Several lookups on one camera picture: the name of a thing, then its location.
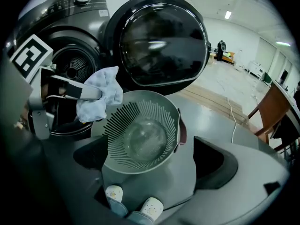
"gray basket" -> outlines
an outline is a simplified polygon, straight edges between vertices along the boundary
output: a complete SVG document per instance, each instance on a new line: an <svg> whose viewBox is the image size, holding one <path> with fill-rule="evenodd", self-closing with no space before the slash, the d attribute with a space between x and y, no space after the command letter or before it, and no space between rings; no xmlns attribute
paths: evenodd
<svg viewBox="0 0 300 225"><path fill-rule="evenodd" d="M124 93L123 104L110 106L107 117L94 122L91 135L108 136L105 165L126 174L150 171L163 164L180 140L180 113L158 93Z"/></svg>

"handle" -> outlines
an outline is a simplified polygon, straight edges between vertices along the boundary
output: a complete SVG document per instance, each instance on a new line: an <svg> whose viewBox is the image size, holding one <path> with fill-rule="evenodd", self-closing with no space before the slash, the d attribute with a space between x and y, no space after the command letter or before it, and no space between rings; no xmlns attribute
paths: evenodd
<svg viewBox="0 0 300 225"><path fill-rule="evenodd" d="M102 97L102 92L99 88L57 75L50 77L67 83L65 98L73 100L99 100Z"/></svg>
<svg viewBox="0 0 300 225"><path fill-rule="evenodd" d="M179 145L184 145L187 142L187 127L184 124L179 108L177 109L179 112L179 128L180 128L180 139L177 147L174 150L174 153L177 151Z"/></svg>

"wooden board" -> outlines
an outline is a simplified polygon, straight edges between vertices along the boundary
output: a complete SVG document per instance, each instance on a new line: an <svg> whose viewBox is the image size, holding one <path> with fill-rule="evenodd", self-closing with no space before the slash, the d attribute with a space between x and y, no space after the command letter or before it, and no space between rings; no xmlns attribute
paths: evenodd
<svg viewBox="0 0 300 225"><path fill-rule="evenodd" d="M243 114L242 106L220 94L195 85L190 85L177 94L211 110L214 110L231 120L234 120L235 118L238 124L248 127L248 116ZM231 109L228 104L228 100L232 106L234 118L231 115Z"/></svg>

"washer door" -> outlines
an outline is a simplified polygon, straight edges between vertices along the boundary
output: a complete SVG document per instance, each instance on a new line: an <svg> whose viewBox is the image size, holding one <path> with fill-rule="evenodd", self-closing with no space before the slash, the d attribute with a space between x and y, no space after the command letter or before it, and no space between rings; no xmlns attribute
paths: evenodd
<svg viewBox="0 0 300 225"><path fill-rule="evenodd" d="M131 90L192 82L210 50L202 16L184 0L127 2L109 21L104 46Z"/></svg>

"shoe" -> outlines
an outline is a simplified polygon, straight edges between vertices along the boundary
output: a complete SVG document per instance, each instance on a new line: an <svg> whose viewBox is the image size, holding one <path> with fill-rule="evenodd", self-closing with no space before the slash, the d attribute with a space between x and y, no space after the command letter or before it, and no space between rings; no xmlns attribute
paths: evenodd
<svg viewBox="0 0 300 225"><path fill-rule="evenodd" d="M150 197L145 201L140 212L149 216L153 219L153 221L155 221L158 219L160 214L162 214L163 210L164 205L158 199Z"/></svg>
<svg viewBox="0 0 300 225"><path fill-rule="evenodd" d="M118 202L122 202L123 198L123 189L116 185L111 185L105 190L107 197L110 197Z"/></svg>

